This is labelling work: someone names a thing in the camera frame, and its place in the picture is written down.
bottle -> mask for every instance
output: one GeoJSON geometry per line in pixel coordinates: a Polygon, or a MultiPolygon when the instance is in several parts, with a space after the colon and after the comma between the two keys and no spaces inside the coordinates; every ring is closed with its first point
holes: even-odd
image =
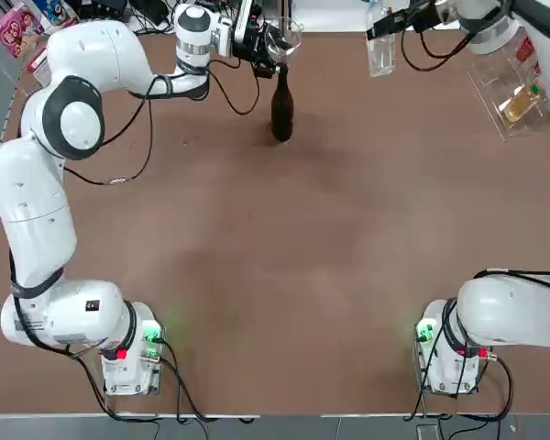
{"type": "MultiPolygon", "coordinates": [[[[382,0],[370,0],[367,11],[367,29],[391,11],[383,7],[382,0]]],[[[395,70],[395,34],[367,41],[368,71],[371,77],[389,75],[395,70]]]]}
{"type": "Polygon", "coordinates": [[[541,92],[542,91],[535,84],[524,85],[503,109],[503,114],[507,117],[507,120],[512,124],[519,121],[528,110],[542,99],[541,92]]]}
{"type": "Polygon", "coordinates": [[[287,85],[286,64],[280,64],[277,88],[271,99],[271,133],[279,142],[285,142],[293,133],[293,97],[287,85]]]}

floor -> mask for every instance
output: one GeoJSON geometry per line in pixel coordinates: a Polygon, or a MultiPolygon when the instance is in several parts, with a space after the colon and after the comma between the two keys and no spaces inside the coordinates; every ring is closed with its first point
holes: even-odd
{"type": "MultiPolygon", "coordinates": [[[[443,422],[445,440],[459,429],[474,427],[460,417],[443,422]]],[[[362,418],[321,417],[262,417],[253,424],[242,424],[236,419],[222,420],[207,425],[211,440],[438,440],[434,421],[415,420],[406,423],[400,415],[362,418]],[[429,425],[434,434],[419,436],[422,426],[429,425]]],[[[193,423],[179,426],[173,420],[160,424],[157,440],[169,440],[178,436],[181,440],[203,440],[204,433],[193,423]]],[[[39,417],[0,419],[0,440],[26,438],[27,440],[59,440],[65,432],[66,440],[153,439],[156,428],[153,425],[130,425],[118,423],[105,417],[39,417]]],[[[497,438],[497,425],[463,433],[456,437],[464,440],[497,438]]],[[[509,416],[501,423],[501,440],[546,440],[550,439],[550,415],[509,416]]]]}
{"type": "MultiPolygon", "coordinates": [[[[5,115],[9,107],[20,64],[10,59],[0,47],[0,136],[5,115]]],[[[322,440],[358,440],[368,438],[414,439],[421,424],[434,422],[413,421],[405,423],[400,416],[343,418],[336,417],[265,417],[252,425],[243,425],[236,420],[224,420],[209,426],[209,434],[216,439],[261,438],[265,440],[282,438],[318,438],[322,440]]],[[[457,429],[475,425],[461,418],[444,422],[446,438],[457,429]]],[[[155,428],[149,425],[133,426],[110,421],[105,417],[0,417],[0,439],[25,437],[33,439],[59,439],[61,432],[67,440],[84,438],[122,438],[125,440],[153,438],[155,428]]],[[[181,427],[173,420],[161,423],[158,439],[173,438],[202,439],[199,426],[181,427]]],[[[424,436],[430,440],[435,436],[424,436]]],[[[465,433],[464,438],[495,439],[495,426],[484,430],[465,433]]],[[[547,439],[550,438],[550,415],[512,416],[501,425],[501,439],[547,439]]]]}

packaged snack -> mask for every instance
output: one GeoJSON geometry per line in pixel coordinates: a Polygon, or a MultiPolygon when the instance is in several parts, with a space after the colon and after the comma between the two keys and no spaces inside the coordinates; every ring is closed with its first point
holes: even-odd
{"type": "Polygon", "coordinates": [[[59,26],[67,20],[67,12],[61,4],[61,0],[25,0],[31,8],[36,6],[38,11],[53,26],[59,26]]]}
{"type": "Polygon", "coordinates": [[[31,48],[44,31],[30,9],[22,3],[0,18],[0,42],[15,58],[31,48]]]}
{"type": "Polygon", "coordinates": [[[27,65],[27,71],[32,73],[35,79],[43,87],[51,82],[51,70],[47,62],[47,48],[43,48],[33,57],[27,65]]]}

glass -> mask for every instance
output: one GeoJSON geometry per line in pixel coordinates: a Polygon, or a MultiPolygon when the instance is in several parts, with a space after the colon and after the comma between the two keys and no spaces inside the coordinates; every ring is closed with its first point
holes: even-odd
{"type": "Polygon", "coordinates": [[[265,46],[273,61],[287,64],[302,44],[303,27],[288,17],[269,19],[265,28],[265,46]]]}

green light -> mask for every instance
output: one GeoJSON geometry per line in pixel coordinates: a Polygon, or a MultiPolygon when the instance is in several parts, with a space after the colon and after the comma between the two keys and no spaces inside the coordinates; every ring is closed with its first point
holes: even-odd
{"type": "Polygon", "coordinates": [[[436,326],[436,320],[433,318],[423,318],[416,326],[418,339],[420,342],[432,340],[432,329],[436,326]]]}
{"type": "Polygon", "coordinates": [[[155,338],[160,337],[160,325],[156,321],[143,322],[143,339],[146,341],[152,341],[155,338]]]}

